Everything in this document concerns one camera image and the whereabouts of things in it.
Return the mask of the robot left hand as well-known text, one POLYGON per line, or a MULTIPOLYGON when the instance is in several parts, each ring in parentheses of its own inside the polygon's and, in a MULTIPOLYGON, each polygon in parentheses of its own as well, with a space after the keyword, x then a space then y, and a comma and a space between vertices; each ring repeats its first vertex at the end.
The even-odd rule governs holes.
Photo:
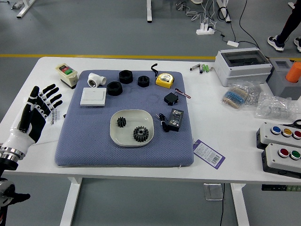
POLYGON ((38 142, 48 116, 63 103, 62 94, 55 84, 40 90, 34 86, 24 108, 15 118, 9 138, 1 150, 16 149, 26 154, 29 147, 38 142))

